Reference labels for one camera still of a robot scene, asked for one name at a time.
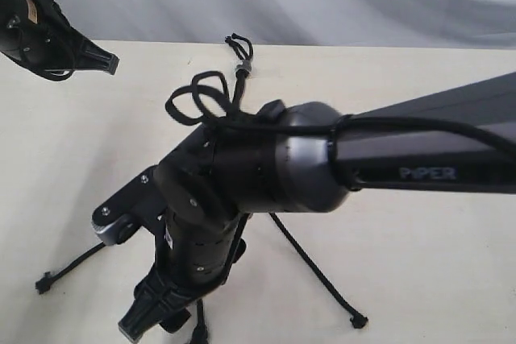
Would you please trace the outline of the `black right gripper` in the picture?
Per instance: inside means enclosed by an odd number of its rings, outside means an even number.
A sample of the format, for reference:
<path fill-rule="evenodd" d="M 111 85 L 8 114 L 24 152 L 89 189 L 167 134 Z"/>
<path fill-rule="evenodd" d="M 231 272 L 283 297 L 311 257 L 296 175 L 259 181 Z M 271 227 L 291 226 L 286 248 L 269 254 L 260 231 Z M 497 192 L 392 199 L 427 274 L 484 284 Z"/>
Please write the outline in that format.
<path fill-rule="evenodd" d="M 185 238 L 174 245 L 158 238 L 154 263 L 136 285 L 120 331 L 126 338 L 141 338 L 155 325 L 177 332 L 190 317 L 187 308 L 226 283 L 245 249 L 241 238 Z"/>

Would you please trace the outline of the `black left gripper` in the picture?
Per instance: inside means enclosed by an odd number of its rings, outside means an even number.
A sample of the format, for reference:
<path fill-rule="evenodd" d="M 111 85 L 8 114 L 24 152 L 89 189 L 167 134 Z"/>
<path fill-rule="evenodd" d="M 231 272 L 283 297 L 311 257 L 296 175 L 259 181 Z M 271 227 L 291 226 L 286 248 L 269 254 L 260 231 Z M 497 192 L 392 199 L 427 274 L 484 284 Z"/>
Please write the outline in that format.
<path fill-rule="evenodd" d="M 114 75 L 119 58 L 74 29 L 54 2 L 1 0 L 1 53 L 49 81 L 76 71 Z"/>

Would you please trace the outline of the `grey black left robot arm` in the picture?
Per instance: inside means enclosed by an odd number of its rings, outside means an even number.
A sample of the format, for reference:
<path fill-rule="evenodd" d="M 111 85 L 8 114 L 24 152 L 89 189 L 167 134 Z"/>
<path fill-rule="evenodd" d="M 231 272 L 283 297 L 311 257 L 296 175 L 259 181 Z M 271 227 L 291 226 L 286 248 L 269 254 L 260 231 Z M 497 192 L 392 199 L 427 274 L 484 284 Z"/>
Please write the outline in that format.
<path fill-rule="evenodd" d="M 76 71 L 114 75 L 119 58 L 71 26 L 54 1 L 1 0 L 1 53 L 48 81 Z"/>

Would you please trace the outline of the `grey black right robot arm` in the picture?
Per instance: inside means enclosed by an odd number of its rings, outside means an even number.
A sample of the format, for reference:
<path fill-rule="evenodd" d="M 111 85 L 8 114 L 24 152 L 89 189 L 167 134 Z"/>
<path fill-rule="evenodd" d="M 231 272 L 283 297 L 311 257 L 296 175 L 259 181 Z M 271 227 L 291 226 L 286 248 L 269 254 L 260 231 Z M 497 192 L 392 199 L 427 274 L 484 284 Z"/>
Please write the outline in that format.
<path fill-rule="evenodd" d="M 128 226 L 158 223 L 154 262 L 119 322 L 130 342 L 185 324 L 189 306 L 226 281 L 255 213 L 328 213 L 362 189 L 515 191 L 514 74 L 358 115 L 279 100 L 248 114 L 209 77 L 174 92 L 192 97 L 198 117 L 166 102 L 193 132 L 153 168 L 149 207 L 123 211 Z"/>

